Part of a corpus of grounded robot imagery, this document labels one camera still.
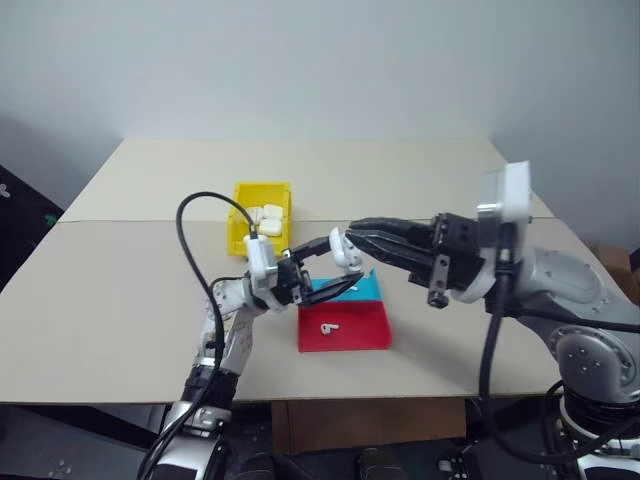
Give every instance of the blue tray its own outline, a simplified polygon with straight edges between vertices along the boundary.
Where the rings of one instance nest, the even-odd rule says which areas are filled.
[[[316,278],[311,280],[311,285],[314,290],[317,290],[323,283],[329,279]],[[376,271],[371,270],[369,275],[362,277],[358,280],[351,289],[347,290],[341,295],[329,300],[330,302],[381,302],[380,288],[378,288],[378,279],[376,277]]]

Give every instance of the cardboard box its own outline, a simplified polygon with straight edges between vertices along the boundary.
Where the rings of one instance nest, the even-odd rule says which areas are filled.
[[[624,248],[602,244],[592,244],[590,248],[629,300],[640,305],[640,286],[631,272],[629,252]]]
[[[277,453],[466,435],[460,397],[277,401],[271,419]]]

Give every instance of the table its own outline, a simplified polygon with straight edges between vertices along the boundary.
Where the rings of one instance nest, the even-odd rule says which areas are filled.
[[[293,242],[367,215],[472,216],[486,139],[327,142],[125,141],[0,295],[0,401],[170,402],[182,389],[204,296],[180,251],[175,208],[200,189],[288,180]],[[529,242],[597,261],[537,197]],[[186,232],[209,278],[244,271],[225,254],[224,205],[202,201]],[[313,275],[338,274],[328,258]],[[476,393],[488,318],[481,304],[436,311],[407,274],[373,259],[394,342],[387,351],[299,354],[295,309],[255,324],[239,400],[448,397]],[[604,269],[597,266],[606,278]],[[610,282],[611,288],[618,291]],[[557,379],[542,342],[505,322],[493,390],[540,393]]]

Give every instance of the white wall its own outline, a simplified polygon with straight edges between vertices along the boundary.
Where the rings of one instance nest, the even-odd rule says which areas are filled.
[[[481,134],[578,234],[637,247],[639,19],[637,0],[0,0],[0,163],[67,206],[121,137]]]

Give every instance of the yellow bin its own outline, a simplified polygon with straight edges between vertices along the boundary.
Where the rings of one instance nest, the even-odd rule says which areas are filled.
[[[267,203],[284,208],[282,218],[282,234],[279,237],[268,237],[277,256],[289,247],[291,232],[291,190],[288,182],[238,182],[233,192],[233,199],[247,207],[261,207]],[[249,234],[247,222],[240,212],[231,208],[227,216],[227,253],[229,255],[246,255],[247,247],[242,239]]]

